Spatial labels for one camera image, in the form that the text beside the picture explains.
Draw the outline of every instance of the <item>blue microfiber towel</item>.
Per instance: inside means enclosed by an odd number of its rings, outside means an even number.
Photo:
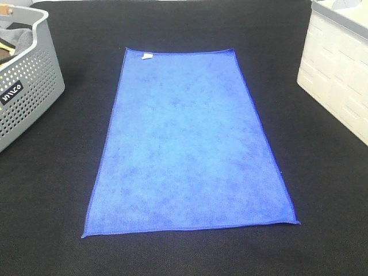
[[[127,49],[82,237],[273,223],[299,222],[234,50]]]

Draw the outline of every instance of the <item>plastic basket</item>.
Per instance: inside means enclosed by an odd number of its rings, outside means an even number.
[[[368,145],[368,0],[337,4],[312,3],[298,84]]]
[[[32,125],[65,85],[47,25],[48,13],[0,5],[0,20],[32,26],[33,43],[0,67],[0,152]]]

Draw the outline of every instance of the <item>black cloth surface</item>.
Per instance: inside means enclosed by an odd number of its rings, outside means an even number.
[[[368,147],[296,82],[310,6],[33,5],[66,89],[0,153],[0,275],[368,275]],[[301,225],[80,238],[125,47],[235,49]]]

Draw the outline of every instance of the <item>white storage box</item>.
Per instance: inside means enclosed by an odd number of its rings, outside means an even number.
[[[368,0],[312,3],[298,84],[368,145]]]

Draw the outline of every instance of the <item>white tag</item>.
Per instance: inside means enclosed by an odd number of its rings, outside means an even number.
[[[151,53],[144,53],[142,56],[142,59],[152,59],[153,58],[153,54]]]

